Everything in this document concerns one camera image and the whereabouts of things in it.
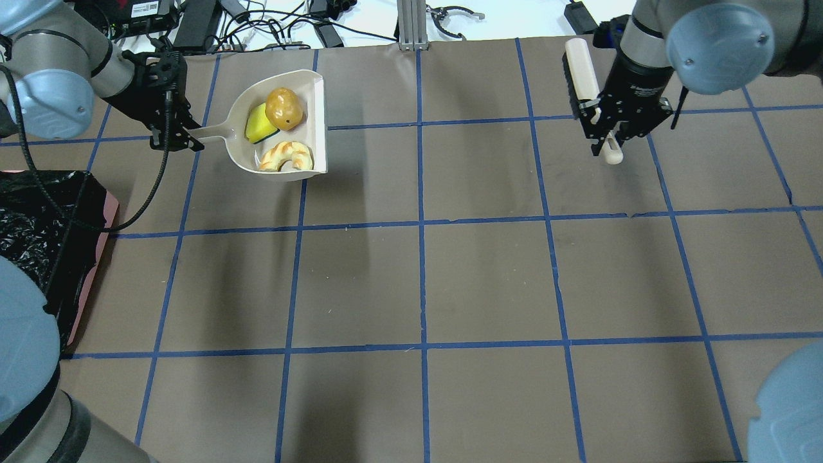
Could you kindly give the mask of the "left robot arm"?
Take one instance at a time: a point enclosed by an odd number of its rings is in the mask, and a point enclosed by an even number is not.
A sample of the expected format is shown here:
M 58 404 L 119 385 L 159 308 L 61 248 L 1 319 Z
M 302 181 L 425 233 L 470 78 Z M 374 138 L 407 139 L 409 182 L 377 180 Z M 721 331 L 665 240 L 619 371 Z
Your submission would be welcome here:
M 18 135 L 33 182 L 47 194 L 27 137 L 66 140 L 100 98 L 152 132 L 153 149 L 202 150 L 185 96 L 187 64 L 168 41 L 123 51 L 62 1 L 3 1 L 2 136 Z M 58 320 L 46 296 L 2 258 L 2 461 L 152 462 L 153 456 L 59 387 Z

